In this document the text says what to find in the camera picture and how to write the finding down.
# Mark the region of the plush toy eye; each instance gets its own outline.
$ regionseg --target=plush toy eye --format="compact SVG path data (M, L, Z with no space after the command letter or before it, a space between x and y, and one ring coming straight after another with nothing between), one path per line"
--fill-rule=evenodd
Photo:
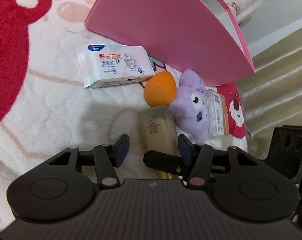
M199 112L196 116L196 121L200 122L202 120L202 112Z
M191 95L191 100L195 109L198 109L199 111L203 109L203 104L201 104L202 97L200 93L193 93Z

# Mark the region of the pink circular pivot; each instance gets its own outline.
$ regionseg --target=pink circular pivot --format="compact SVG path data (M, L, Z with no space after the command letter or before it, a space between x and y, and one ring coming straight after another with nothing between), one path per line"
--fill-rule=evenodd
M193 186L202 186L205 184L205 179L202 179L200 177L194 177L189 180L189 183Z

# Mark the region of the blue logo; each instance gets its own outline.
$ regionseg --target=blue logo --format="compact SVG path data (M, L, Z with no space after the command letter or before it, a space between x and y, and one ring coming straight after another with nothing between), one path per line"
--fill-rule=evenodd
M94 44L92 44L92 45L87 46L87 48L91 51L100 51L104 48L104 46L105 45L94 45Z

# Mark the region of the wet wipes package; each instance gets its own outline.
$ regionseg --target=wet wipes package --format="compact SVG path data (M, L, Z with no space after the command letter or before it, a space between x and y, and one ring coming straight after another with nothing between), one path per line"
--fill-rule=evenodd
M84 87L144 81L155 73L143 47L90 44L78 55Z

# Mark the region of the beige satin fabric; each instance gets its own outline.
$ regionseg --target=beige satin fabric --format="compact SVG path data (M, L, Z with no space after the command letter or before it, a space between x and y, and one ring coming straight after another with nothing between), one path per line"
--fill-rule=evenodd
M253 59L256 74L237 82L245 99L249 153L267 156L276 126L302 125L302 29Z

